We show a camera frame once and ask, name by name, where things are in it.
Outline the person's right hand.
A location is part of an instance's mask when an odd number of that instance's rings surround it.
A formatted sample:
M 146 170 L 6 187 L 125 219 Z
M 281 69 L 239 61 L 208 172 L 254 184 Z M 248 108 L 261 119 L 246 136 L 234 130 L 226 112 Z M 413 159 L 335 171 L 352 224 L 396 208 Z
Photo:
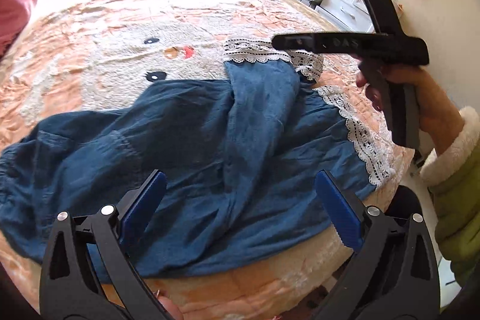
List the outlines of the person's right hand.
M 397 64 L 382 66 L 379 72 L 387 81 L 415 87 L 420 129 L 430 135 L 438 156 L 446 152 L 465 125 L 448 95 L 421 67 Z

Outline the person's left hand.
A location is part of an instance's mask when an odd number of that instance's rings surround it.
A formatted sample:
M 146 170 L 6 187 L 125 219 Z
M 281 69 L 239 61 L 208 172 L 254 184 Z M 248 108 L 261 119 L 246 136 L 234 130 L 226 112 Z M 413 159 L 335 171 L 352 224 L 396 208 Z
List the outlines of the person's left hand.
M 175 320 L 183 320 L 184 316 L 181 310 L 166 296 L 157 296 L 158 301 Z

